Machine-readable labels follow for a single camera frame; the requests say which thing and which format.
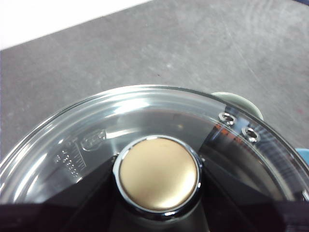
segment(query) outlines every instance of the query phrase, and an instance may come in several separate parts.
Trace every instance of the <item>blue object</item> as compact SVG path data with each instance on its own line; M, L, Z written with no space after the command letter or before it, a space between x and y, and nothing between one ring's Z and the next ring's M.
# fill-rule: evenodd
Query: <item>blue object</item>
M307 149L307 148L296 148L296 151L305 160L305 162L309 165L309 149Z

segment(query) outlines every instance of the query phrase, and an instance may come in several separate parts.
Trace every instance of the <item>chrome ring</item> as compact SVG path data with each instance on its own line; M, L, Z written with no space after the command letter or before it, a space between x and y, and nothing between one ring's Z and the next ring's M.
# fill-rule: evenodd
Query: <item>chrome ring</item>
M191 157L193 158L193 161L194 161L194 163L196 165L196 169L197 169L197 181L196 181L194 190L192 191L191 195L187 198L187 200L185 202L183 202L182 204L178 205L177 207L174 207L174 208L168 209L168 210L162 210L162 211L150 210L150 209L144 208L144 207L138 205L137 203L135 203L134 201L132 201L130 199L130 197L126 194L126 192L125 192L125 190L124 190L124 188L123 188L123 186L121 184L121 180L120 180L120 166L121 166L121 163L122 163L123 159L125 158L126 154L129 152L129 150L132 149L133 146L135 146L139 142L142 142L144 140L157 139L157 138L169 139L169 140L172 140L172 141L177 142L180 145L182 145L187 150L187 152L191 155ZM149 136L145 136L145 137L139 138L139 139L131 142L130 144L128 144L119 153L118 157L116 158L112 172L114 174L114 177L115 177L116 184L117 184L117 187L119 189L119 192L121 193L121 195L125 199L125 201L127 203L129 203L129 205L133 206L135 209L137 209L138 211L143 212L143 213L151 213L151 214L157 214L157 215L161 215L161 216L172 216L172 215L180 212L182 210L182 208L187 203L189 203L192 200L192 198L197 194L198 190L201 187L201 168L202 168L202 163L201 163L201 161L199 159L199 156L185 142L183 142L183 141L181 141L179 139L170 137L170 136L166 136L166 135L149 135Z

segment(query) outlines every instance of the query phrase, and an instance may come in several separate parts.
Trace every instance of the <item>white wall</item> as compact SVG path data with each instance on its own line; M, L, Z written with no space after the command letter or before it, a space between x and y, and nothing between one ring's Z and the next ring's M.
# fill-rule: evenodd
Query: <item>white wall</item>
M149 0L0 0L0 50Z

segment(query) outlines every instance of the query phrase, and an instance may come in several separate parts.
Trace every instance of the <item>round button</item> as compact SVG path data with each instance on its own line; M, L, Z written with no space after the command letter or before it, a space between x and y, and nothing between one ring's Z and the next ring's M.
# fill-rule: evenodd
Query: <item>round button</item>
M184 204L198 183L194 156L168 138L147 138L123 151L119 182L136 205L151 211L168 211Z

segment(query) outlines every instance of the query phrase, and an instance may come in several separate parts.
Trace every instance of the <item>gray floor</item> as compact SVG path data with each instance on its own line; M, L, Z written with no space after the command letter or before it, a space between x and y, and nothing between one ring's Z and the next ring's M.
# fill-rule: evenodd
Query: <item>gray floor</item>
M308 147L308 16L292 0L154 0L3 50L2 158L59 109L134 84L237 93Z

